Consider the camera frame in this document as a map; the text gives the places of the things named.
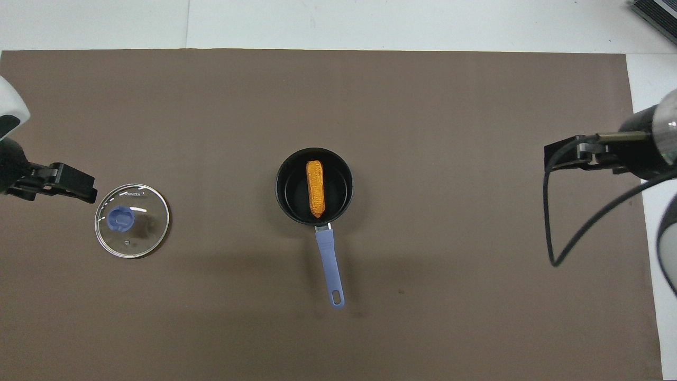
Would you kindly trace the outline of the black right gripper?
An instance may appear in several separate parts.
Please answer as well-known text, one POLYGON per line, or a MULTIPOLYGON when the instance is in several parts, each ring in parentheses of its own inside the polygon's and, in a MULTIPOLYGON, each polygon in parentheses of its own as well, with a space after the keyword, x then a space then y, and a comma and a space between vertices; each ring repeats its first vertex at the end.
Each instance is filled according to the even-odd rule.
MULTIPOLYGON (((626 119, 620 132, 652 133, 655 107, 648 107, 626 119)), ((653 137, 641 141, 624 142, 619 145, 617 155, 603 152, 594 153, 598 135, 574 135, 544 146, 544 170, 582 169, 585 171, 611 170, 614 175, 631 172, 642 180, 652 180, 672 169, 658 148, 653 137)))

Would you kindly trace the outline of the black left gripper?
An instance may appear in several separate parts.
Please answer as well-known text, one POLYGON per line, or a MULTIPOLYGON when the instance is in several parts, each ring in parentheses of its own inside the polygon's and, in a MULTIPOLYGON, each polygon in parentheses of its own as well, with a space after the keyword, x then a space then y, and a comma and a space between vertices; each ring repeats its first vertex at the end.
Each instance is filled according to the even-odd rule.
POLYGON ((38 194, 62 195, 77 198, 93 204, 98 190, 95 178, 64 162, 53 162, 50 166, 30 163, 24 150, 12 139, 1 141, 1 193, 33 202, 38 194), (30 183, 17 183, 31 176, 30 183))

